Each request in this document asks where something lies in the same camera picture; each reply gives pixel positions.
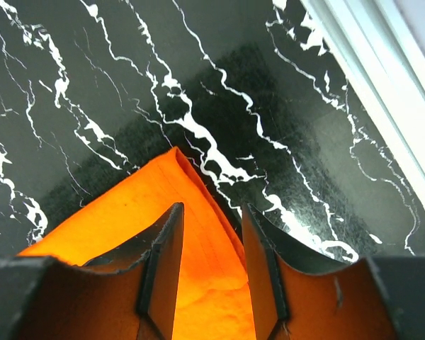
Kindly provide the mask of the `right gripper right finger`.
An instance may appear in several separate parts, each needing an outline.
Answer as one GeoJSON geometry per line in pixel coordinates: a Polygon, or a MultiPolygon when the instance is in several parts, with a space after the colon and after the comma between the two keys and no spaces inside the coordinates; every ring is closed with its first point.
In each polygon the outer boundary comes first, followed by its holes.
{"type": "Polygon", "coordinates": [[[242,208],[258,339],[425,339],[425,256],[325,256],[242,208]]]}

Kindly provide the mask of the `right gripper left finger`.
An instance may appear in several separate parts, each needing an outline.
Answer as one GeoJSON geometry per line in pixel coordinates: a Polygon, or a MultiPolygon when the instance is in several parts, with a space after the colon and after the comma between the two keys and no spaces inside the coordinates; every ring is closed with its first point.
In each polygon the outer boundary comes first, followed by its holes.
{"type": "Polygon", "coordinates": [[[170,339],[183,225],[175,203],[84,266],[0,256],[0,339],[170,339]]]}

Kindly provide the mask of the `orange t shirt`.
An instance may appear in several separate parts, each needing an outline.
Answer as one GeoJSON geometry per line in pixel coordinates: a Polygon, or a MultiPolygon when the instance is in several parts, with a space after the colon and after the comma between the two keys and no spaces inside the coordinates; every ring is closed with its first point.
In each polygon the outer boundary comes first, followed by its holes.
{"type": "Polygon", "coordinates": [[[253,339],[254,320],[242,243],[178,148],[156,157],[76,212],[26,256],[83,265],[184,205],[175,339],[253,339]]]}

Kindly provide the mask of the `black marbled table mat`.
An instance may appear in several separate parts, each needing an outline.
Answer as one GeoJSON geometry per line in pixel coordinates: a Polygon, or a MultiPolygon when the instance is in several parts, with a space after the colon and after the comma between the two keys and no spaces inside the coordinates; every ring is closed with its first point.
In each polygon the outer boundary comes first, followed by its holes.
{"type": "Polygon", "coordinates": [[[178,147],[340,261],[425,254],[425,208],[299,1],[0,1],[0,254],[178,147]]]}

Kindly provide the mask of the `right aluminium frame post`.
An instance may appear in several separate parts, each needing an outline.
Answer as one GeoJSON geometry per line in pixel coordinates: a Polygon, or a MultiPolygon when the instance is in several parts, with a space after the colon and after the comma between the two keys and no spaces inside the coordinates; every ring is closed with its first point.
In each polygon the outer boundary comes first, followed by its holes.
{"type": "Polygon", "coordinates": [[[398,1],[304,1],[425,209],[425,56],[398,1]]]}

